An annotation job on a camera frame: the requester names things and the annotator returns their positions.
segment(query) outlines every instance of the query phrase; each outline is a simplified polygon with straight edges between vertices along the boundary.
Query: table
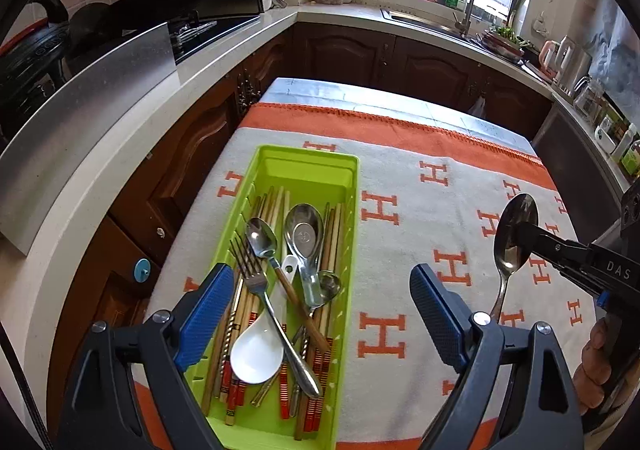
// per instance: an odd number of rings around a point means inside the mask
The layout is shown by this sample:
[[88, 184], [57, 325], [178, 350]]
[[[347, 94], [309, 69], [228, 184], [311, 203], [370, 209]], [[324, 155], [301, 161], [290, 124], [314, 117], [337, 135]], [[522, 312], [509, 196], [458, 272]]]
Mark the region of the table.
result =
[[[250, 110], [200, 190], [147, 314], [171, 309], [203, 280], [243, 171], [257, 146], [274, 143], [360, 158], [361, 222], [342, 351], [348, 361], [339, 376], [340, 412], [330, 415], [339, 417], [338, 450], [373, 442], [413, 448], [456, 375], [441, 363], [408, 297], [411, 268], [430, 264], [472, 310], [488, 310], [498, 286], [492, 245], [502, 209], [527, 192], [541, 226], [574, 239], [562, 199], [526, 139], [508, 130], [395, 94], [280, 78]], [[518, 274], [501, 322], [548, 321], [573, 371], [595, 319], [590, 296], [534, 257]], [[506, 387], [504, 370], [498, 388]], [[491, 435], [500, 403], [499, 395], [492, 399], [475, 448]]]

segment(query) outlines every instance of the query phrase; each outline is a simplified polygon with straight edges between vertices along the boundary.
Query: black cable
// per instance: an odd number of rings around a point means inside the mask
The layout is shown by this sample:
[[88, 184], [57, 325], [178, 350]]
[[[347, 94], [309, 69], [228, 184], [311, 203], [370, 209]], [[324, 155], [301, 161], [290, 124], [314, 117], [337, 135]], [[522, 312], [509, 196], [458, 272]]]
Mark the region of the black cable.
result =
[[24, 404], [27, 407], [29, 416], [31, 416], [33, 425], [38, 432], [40, 439], [42, 440], [44, 448], [46, 450], [55, 450], [51, 439], [49, 439], [47, 429], [42, 422], [42, 417], [40, 417], [38, 407], [36, 406], [36, 402], [33, 399], [33, 394], [31, 394], [31, 389], [29, 388], [29, 383], [27, 383], [27, 378], [22, 371], [22, 367], [20, 366], [18, 357], [15, 355], [14, 347], [12, 346], [9, 337], [6, 335], [2, 322], [0, 322], [0, 348], [2, 348], [2, 352], [4, 353], [4, 356], [9, 363], [9, 367], [14, 373], [15, 382], [18, 384], [18, 388], [20, 389], [20, 393], [22, 394], [22, 399], [24, 400]]

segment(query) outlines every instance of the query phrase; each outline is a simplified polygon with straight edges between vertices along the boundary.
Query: white ceramic spoon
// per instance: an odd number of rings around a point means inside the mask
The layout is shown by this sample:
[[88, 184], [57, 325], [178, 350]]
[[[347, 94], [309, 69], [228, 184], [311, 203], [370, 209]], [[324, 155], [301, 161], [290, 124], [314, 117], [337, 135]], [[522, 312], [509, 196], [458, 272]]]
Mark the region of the white ceramic spoon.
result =
[[[287, 255], [282, 262], [282, 270], [289, 282], [293, 280], [297, 268], [296, 256]], [[277, 280], [269, 300], [278, 322], [282, 324], [287, 314], [287, 294]], [[266, 382], [280, 369], [283, 354], [282, 342], [275, 327], [266, 311], [262, 311], [231, 348], [231, 368], [245, 383]]]

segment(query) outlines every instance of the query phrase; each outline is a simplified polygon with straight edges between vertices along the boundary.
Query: fork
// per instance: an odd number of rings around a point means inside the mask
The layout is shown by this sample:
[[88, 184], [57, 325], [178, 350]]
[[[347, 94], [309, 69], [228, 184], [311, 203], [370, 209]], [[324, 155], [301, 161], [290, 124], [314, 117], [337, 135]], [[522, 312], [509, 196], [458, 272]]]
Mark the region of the fork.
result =
[[273, 306], [271, 306], [269, 296], [267, 295], [267, 277], [262, 270], [260, 262], [255, 256], [254, 250], [251, 249], [251, 246], [248, 245], [247, 241], [241, 240], [238, 242], [236, 239], [236, 248], [234, 248], [233, 243], [231, 243], [231, 253], [238, 263], [245, 286], [249, 292], [256, 295], [261, 300], [264, 305], [264, 309], [267, 311], [269, 318], [271, 318], [271, 321], [276, 328], [276, 332], [280, 337], [280, 341], [282, 342], [282, 346], [284, 347], [284, 355], [287, 360], [289, 360], [291, 372], [293, 372], [300, 388], [313, 400], [321, 398], [322, 386], [320, 385], [318, 378], [313, 371], [309, 369], [305, 360], [303, 360], [293, 348], [289, 338], [284, 334], [280, 323], [276, 319]]

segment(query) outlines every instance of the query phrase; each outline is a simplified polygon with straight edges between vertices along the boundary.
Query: green plastic tray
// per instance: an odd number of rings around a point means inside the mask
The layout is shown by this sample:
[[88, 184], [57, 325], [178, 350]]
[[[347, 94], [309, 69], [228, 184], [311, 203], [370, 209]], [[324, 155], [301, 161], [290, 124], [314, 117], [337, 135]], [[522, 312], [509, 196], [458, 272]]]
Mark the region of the green plastic tray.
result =
[[[207, 420], [222, 444], [229, 450], [332, 450], [335, 447], [340, 391], [347, 361], [346, 357], [342, 357], [342, 351], [346, 347], [348, 334], [346, 322], [351, 317], [351, 275], [358, 222], [356, 205], [359, 165], [359, 159], [350, 155], [263, 145], [257, 148], [242, 180], [211, 265], [217, 262], [234, 265], [228, 246], [233, 232], [241, 231], [244, 226], [241, 213], [248, 218], [251, 214], [250, 202], [254, 202], [256, 195], [265, 194], [272, 186], [276, 189], [284, 186], [290, 192], [292, 207], [299, 203], [308, 203], [316, 207], [322, 215], [327, 202], [332, 207], [337, 203], [343, 203], [345, 211], [342, 252], [338, 253], [337, 258], [339, 263], [337, 273], [342, 280], [343, 291], [332, 303], [329, 336], [334, 339], [334, 344], [327, 383], [333, 383], [335, 386], [326, 388], [319, 431], [305, 433], [302, 441], [296, 441], [293, 439], [296, 418], [280, 419], [278, 382], [271, 387], [259, 408], [253, 407], [250, 400], [260, 385], [250, 385], [244, 395], [244, 406], [236, 409], [236, 424], [233, 426], [227, 426], [224, 423], [226, 405], [217, 398], [212, 398]], [[277, 239], [282, 238], [281, 219], [278, 221]], [[273, 284], [275, 276], [271, 270], [269, 271], [268, 277]], [[298, 280], [296, 277], [294, 286], [302, 296]], [[287, 331], [295, 332], [299, 325], [295, 313], [289, 307]], [[212, 343], [210, 342], [203, 359], [186, 373], [188, 383], [198, 402], [202, 400], [204, 376], [207, 375], [208, 357], [211, 351]], [[292, 385], [290, 373], [289, 385]]]

